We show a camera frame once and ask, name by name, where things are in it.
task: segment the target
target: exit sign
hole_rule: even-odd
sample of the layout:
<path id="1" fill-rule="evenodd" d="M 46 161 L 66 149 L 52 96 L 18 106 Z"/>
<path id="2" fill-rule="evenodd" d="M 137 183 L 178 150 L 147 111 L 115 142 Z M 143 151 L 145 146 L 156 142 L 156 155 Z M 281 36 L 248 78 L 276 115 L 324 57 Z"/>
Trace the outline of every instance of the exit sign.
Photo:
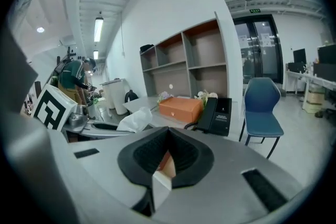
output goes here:
<path id="1" fill-rule="evenodd" d="M 260 8 L 250 9 L 251 13 L 260 13 Z"/>

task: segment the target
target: ceiling light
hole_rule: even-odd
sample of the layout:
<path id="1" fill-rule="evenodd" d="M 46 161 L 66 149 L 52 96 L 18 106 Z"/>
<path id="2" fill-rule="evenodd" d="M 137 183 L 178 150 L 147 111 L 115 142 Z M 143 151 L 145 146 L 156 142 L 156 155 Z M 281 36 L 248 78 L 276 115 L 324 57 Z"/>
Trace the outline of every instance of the ceiling light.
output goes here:
<path id="1" fill-rule="evenodd" d="M 97 50 L 93 51 L 93 58 L 94 58 L 94 60 L 98 59 L 98 51 Z"/>
<path id="2" fill-rule="evenodd" d="M 39 33 L 43 33 L 44 32 L 44 28 L 43 27 L 39 27 L 36 29 L 36 31 L 38 31 Z"/>
<path id="3" fill-rule="evenodd" d="M 94 31 L 94 41 L 99 42 L 100 41 L 100 34 L 101 34 L 101 28 L 103 27 L 103 18 L 96 18 L 96 23 L 95 23 L 95 31 Z"/>

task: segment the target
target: orange box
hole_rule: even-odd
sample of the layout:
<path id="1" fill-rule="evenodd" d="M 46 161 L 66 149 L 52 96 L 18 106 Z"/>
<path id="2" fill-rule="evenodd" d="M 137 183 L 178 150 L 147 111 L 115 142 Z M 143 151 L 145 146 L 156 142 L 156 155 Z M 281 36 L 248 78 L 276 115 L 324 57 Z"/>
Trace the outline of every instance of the orange box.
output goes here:
<path id="1" fill-rule="evenodd" d="M 196 121 L 203 111 L 203 101 L 171 97 L 160 102 L 159 111 L 162 115 L 190 123 Z"/>

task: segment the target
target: glass door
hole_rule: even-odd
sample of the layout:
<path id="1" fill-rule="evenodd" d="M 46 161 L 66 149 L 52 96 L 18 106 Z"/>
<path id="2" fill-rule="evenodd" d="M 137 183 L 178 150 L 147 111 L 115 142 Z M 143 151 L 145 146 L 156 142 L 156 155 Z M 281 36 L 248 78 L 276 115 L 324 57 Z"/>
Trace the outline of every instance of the glass door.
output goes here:
<path id="1" fill-rule="evenodd" d="M 236 19 L 243 83 L 251 78 L 267 77 L 282 83 L 281 49 L 271 16 L 252 16 Z"/>

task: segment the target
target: shelving unit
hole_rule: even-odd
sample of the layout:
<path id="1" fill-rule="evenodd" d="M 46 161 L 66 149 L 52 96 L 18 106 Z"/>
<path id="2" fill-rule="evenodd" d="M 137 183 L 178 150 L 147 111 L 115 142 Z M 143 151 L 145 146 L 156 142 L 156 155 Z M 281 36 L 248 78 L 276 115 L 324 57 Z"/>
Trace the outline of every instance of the shelving unit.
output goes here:
<path id="1" fill-rule="evenodd" d="M 140 57 L 148 96 L 166 91 L 194 97 L 203 90 L 227 96 L 224 45 L 217 20 L 182 31 Z"/>

